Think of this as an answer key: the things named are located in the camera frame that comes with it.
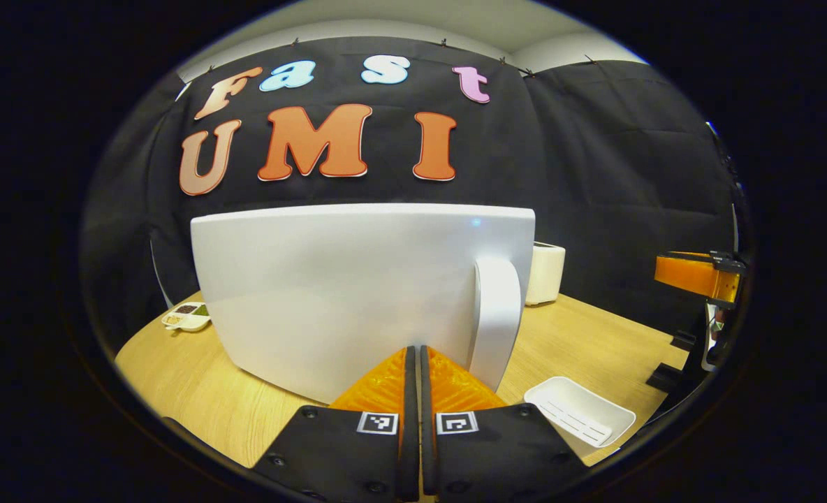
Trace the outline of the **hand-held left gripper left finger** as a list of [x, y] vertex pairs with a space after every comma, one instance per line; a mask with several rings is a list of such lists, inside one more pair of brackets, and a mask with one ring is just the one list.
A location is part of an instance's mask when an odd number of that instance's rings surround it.
[[419, 462], [416, 348], [410, 346], [328, 407], [300, 407], [253, 469], [321, 502], [407, 502], [419, 497]]

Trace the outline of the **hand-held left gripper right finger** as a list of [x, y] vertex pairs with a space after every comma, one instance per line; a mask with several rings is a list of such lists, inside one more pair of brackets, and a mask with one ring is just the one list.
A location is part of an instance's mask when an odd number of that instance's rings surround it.
[[423, 491], [439, 501], [537, 501], [589, 469], [536, 405], [505, 405], [443, 354], [423, 346]]

